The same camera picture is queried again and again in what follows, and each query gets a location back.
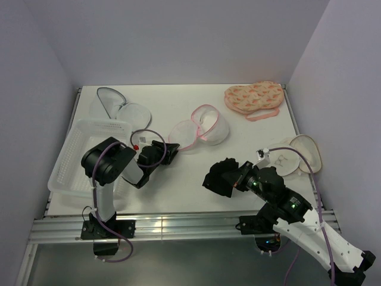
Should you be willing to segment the pink trimmed mesh laundry bag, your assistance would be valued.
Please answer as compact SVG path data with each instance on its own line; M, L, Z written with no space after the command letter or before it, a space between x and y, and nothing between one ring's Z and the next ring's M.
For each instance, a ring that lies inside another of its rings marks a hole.
M200 117L207 110L218 112L218 120L209 130L204 130L200 124ZM180 145L180 151L191 149L197 142L206 145L218 145L222 143L229 135L229 125L223 115L212 105L204 104L196 108L190 119L184 120L172 129L169 133L169 143Z

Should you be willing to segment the white bra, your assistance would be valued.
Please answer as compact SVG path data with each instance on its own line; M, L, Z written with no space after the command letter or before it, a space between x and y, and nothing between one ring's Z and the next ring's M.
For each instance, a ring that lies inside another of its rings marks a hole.
M200 124L204 130L211 129L218 120L218 112L215 110L207 110L200 117Z

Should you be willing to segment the black garment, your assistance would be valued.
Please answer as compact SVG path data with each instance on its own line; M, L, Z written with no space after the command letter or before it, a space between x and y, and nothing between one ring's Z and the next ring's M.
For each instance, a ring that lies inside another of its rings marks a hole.
M239 164L234 158L226 158L215 163L205 175L202 186L215 194L231 198L233 187L225 180L223 174L236 170L238 166Z

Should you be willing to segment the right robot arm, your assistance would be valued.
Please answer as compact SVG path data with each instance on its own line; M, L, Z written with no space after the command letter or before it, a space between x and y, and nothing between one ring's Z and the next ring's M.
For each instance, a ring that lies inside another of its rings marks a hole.
M370 251L347 242L301 194L286 187L275 167L259 169L250 162L228 175L239 191L252 191L265 204L256 215L241 216L241 234L279 233L313 256L335 285L361 285L375 261Z

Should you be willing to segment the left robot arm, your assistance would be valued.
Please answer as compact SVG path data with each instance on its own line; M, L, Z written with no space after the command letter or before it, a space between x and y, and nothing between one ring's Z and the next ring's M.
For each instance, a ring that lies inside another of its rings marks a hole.
M86 230L102 238L131 231L117 221L114 207L114 182L122 178L140 189L160 165L169 165L179 152L179 144L153 141L135 158L136 147L128 147L114 137L102 141L85 153L81 166L90 180L93 207Z

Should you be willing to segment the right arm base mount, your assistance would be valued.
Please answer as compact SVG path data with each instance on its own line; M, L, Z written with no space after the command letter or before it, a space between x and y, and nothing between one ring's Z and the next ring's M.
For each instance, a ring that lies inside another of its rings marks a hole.
M281 246L280 235L273 230L273 224L260 215L240 216L235 229L241 235L253 235L260 250L275 251Z

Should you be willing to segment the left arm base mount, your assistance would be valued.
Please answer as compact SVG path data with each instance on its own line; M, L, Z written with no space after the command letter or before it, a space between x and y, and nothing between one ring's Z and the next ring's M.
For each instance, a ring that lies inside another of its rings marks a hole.
M109 220L105 225L129 240L134 237L134 220ZM83 222L80 239L93 242L93 253L96 256L118 260L130 254L128 243L103 228L95 217Z

